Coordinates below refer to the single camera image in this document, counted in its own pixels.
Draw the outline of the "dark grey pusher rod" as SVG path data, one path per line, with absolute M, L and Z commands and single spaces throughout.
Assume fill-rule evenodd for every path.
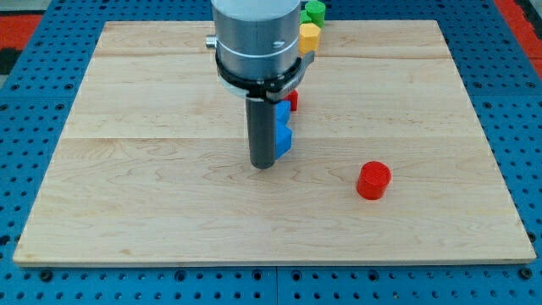
M 246 122 L 251 164 L 268 169 L 275 162 L 275 105 L 246 99 Z

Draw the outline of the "grey cylindrical robot arm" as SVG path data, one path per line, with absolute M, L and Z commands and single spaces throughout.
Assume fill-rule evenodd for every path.
M 300 84 L 315 52 L 299 53 L 300 0 L 212 0 L 215 51 L 224 86 L 246 101 L 252 166 L 272 167 L 277 158 L 276 105 Z

